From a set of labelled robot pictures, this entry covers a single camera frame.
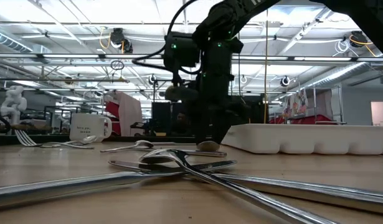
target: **silver fork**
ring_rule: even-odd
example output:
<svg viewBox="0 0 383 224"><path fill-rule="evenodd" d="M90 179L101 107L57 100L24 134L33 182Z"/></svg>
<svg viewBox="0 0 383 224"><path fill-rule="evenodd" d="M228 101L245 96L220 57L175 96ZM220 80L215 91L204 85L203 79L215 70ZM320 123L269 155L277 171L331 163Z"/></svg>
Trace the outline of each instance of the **silver fork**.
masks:
<svg viewBox="0 0 383 224"><path fill-rule="evenodd" d="M18 138L18 141L23 145L23 146L27 146L27 147L40 147L42 146L43 144L37 144L36 142L34 142L31 137L28 136L28 134L23 131L23 130L15 130L16 132L16 136ZM66 144L66 143L62 143L62 142L52 142L54 144L60 144L60 145L63 145L63 146L68 146L68 147L74 147L74 148L77 148L77 149L94 149L94 147L88 147L88 146L75 146L75 145L72 145L72 144Z"/></svg>

